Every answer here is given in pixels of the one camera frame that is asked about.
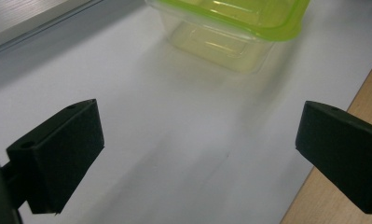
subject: green plastic lid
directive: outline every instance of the green plastic lid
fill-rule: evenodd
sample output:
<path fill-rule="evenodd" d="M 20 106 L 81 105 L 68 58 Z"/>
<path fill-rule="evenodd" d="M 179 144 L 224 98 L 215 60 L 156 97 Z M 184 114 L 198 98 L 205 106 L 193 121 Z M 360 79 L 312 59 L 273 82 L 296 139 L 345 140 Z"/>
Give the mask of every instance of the green plastic lid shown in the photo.
<path fill-rule="evenodd" d="M 288 40 L 298 35 L 309 1 L 157 0 L 272 41 Z"/>

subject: wooden surface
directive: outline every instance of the wooden surface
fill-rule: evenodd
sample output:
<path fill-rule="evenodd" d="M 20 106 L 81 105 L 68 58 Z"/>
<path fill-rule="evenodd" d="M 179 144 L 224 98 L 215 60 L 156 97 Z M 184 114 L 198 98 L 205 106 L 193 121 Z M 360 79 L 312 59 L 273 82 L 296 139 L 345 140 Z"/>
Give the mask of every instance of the wooden surface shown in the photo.
<path fill-rule="evenodd" d="M 350 114 L 372 124 L 372 70 L 348 109 Z M 372 223 L 319 170 L 313 168 L 290 205 L 282 224 Z"/>

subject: transparent plastic container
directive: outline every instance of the transparent plastic container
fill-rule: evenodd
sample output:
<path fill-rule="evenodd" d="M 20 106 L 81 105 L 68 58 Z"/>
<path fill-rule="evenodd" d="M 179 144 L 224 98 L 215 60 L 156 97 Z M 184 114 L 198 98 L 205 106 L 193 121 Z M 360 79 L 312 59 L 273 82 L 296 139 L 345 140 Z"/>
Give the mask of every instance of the transparent plastic container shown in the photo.
<path fill-rule="evenodd" d="M 275 42 L 297 36 L 309 0 L 145 0 L 168 38 L 238 72 L 257 71 Z"/>

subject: white table surface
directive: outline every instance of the white table surface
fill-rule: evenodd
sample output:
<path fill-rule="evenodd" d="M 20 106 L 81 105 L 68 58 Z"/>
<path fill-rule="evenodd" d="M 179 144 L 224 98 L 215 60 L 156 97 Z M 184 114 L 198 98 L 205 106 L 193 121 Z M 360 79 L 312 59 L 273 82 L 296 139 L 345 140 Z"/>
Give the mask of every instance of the white table surface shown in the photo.
<path fill-rule="evenodd" d="M 372 68 L 372 0 L 312 0 L 304 30 L 238 75 L 169 45 L 142 0 L 104 0 L 0 53 L 0 163 L 96 98 L 105 149 L 60 215 L 25 224 L 279 223 L 311 164 L 306 100 L 347 109 Z"/>

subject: yellow-green container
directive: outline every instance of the yellow-green container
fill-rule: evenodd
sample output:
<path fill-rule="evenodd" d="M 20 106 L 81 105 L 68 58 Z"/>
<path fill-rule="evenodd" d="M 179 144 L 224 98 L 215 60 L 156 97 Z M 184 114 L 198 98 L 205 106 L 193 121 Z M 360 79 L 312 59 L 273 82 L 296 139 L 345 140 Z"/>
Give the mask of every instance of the yellow-green container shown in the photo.
<path fill-rule="evenodd" d="M 239 72 L 298 35 L 309 0 L 145 0 L 176 47 Z"/>

